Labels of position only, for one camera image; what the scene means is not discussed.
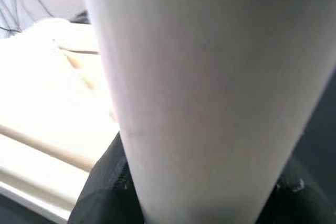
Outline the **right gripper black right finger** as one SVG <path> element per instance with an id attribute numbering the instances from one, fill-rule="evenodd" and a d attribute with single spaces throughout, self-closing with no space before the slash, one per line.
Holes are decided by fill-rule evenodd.
<path id="1" fill-rule="evenodd" d="M 262 223 L 335 223 L 335 208 L 300 163 L 288 163 L 263 210 Z"/>

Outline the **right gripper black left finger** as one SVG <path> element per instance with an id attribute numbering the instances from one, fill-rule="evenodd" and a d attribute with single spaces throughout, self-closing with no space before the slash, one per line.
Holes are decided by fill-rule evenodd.
<path id="1" fill-rule="evenodd" d="M 69 223 L 145 223 L 118 133 L 89 173 Z"/>

